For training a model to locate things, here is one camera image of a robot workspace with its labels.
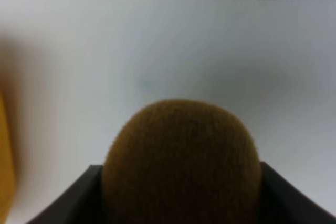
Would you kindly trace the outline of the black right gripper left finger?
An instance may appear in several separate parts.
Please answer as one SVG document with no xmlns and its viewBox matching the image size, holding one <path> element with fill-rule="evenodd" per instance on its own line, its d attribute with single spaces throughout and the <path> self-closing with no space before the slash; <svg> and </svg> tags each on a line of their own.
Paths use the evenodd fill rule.
<svg viewBox="0 0 336 224">
<path fill-rule="evenodd" d="M 88 169 L 30 224 L 103 223 L 101 205 L 101 165 Z"/>
</svg>

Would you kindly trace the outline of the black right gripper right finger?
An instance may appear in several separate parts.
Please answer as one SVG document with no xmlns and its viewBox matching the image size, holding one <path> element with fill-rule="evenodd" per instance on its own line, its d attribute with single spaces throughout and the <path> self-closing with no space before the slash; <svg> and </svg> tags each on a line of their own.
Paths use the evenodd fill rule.
<svg viewBox="0 0 336 224">
<path fill-rule="evenodd" d="M 335 216 L 293 187 L 267 163 L 261 163 L 262 189 L 259 222 L 287 224 L 335 223 Z"/>
</svg>

